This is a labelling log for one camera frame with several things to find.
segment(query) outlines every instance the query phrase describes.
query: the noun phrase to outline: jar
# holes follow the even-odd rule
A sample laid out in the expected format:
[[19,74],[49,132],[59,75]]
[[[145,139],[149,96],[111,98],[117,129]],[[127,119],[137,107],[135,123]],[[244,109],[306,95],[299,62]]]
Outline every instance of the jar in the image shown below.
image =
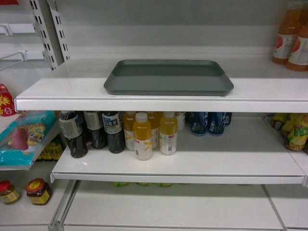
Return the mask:
[[27,197],[34,205],[45,205],[52,196],[52,190],[42,178],[31,180],[27,186]]
[[15,190],[14,185],[12,185],[8,180],[0,182],[0,199],[5,204],[14,203],[19,198],[20,194]]

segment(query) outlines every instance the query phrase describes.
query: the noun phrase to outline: jar label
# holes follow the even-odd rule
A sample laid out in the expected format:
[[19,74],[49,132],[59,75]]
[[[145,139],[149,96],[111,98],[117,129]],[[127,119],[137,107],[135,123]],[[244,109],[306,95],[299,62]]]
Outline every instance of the jar label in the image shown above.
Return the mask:
[[47,190],[40,197],[29,196],[30,201],[33,204],[37,204],[37,205],[45,204],[48,201],[49,198],[50,198],[50,196],[49,196]]
[[288,59],[297,35],[277,35],[273,56],[278,59]]
[[116,134],[121,131],[122,129],[122,123],[120,122],[119,115],[113,115],[113,116],[103,116],[104,119],[104,126],[105,131],[108,134]]
[[134,132],[133,131],[124,130],[124,134],[125,134],[125,144],[126,144],[126,147],[129,150],[134,151],[135,150]]
[[178,133],[173,135],[166,135],[160,132],[159,134],[159,148],[165,155],[174,154],[177,149]]
[[289,62],[297,65],[308,65],[308,38],[297,37]]
[[73,139],[81,135],[82,127],[78,121],[78,116],[69,120],[59,119],[60,127],[66,138]]
[[13,201],[16,201],[19,198],[19,193],[16,190],[13,190],[11,193],[5,195],[5,196],[1,196],[1,200],[4,203],[11,203]]
[[153,154],[151,139],[145,141],[135,139],[135,154],[139,160],[150,159]]
[[98,130],[104,126],[102,112],[85,112],[85,119],[88,129]]

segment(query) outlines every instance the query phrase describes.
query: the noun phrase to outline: juice bottle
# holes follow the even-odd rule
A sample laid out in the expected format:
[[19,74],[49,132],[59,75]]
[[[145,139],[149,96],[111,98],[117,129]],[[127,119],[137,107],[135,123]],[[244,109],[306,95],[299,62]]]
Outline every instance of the juice bottle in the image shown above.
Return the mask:
[[286,67],[292,71],[307,71],[308,24],[299,31]]
[[146,112],[148,115],[148,120],[152,128],[152,146],[153,149],[159,144],[159,120],[160,116],[158,112]]
[[82,127],[79,123],[78,115],[75,112],[62,111],[59,124],[71,156],[74,158],[85,156],[88,152],[88,147],[82,135]]
[[178,120],[175,112],[164,112],[160,119],[159,148],[162,154],[172,155],[177,149]]
[[284,21],[280,24],[272,61],[286,65],[295,43],[296,36],[301,28],[299,16],[302,4],[290,2]]
[[136,121],[136,113],[137,112],[125,112],[123,116],[125,144],[126,147],[131,151],[135,150],[133,125]]
[[136,114],[136,122],[133,126],[135,138],[135,154],[139,160],[148,160],[153,154],[152,129],[145,112]]

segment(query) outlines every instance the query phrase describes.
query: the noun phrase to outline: bottle cap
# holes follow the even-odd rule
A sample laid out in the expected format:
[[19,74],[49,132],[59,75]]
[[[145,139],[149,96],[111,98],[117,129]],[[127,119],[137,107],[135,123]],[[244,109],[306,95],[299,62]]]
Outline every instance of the bottle cap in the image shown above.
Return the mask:
[[138,123],[145,123],[148,120],[148,115],[145,112],[138,112],[136,114],[136,121]]
[[175,115],[175,112],[164,112],[164,117],[166,118],[173,118]]

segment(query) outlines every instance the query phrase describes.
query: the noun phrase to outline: plastic tray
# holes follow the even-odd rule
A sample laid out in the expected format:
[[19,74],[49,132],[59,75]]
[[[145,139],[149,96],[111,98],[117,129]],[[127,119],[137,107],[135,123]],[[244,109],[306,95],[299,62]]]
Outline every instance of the plastic tray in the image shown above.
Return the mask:
[[210,60],[123,60],[104,87],[112,95],[225,96],[234,85]]

